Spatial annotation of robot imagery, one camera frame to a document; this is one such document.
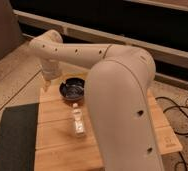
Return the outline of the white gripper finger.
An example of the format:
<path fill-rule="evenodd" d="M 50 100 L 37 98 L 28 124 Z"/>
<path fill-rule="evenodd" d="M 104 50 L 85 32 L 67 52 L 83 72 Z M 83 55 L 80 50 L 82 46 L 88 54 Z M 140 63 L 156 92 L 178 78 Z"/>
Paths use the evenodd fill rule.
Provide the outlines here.
<path fill-rule="evenodd" d="M 43 90 L 45 92 L 47 92 L 49 87 L 50 87 L 50 85 L 51 85 L 51 81 L 50 80 L 44 80 Z"/>

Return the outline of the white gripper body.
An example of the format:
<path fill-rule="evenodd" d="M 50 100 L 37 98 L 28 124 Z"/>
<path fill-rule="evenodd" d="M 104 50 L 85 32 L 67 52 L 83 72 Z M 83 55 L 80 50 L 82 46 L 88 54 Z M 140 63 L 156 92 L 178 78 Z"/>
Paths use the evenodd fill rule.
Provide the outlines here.
<path fill-rule="evenodd" d="M 59 63 L 56 61 L 41 60 L 42 74 L 45 80 L 50 81 L 61 75 Z"/>

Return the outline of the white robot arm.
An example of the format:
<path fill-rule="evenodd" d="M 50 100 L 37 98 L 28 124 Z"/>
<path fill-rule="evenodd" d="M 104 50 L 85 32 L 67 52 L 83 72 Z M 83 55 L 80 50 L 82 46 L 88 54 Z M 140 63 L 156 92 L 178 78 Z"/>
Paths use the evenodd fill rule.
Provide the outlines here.
<path fill-rule="evenodd" d="M 149 52 L 129 45 L 65 43 L 55 30 L 29 46 L 47 81 L 60 76 L 60 61 L 89 69 L 85 103 L 105 171 L 164 171 L 147 100 L 155 77 Z"/>

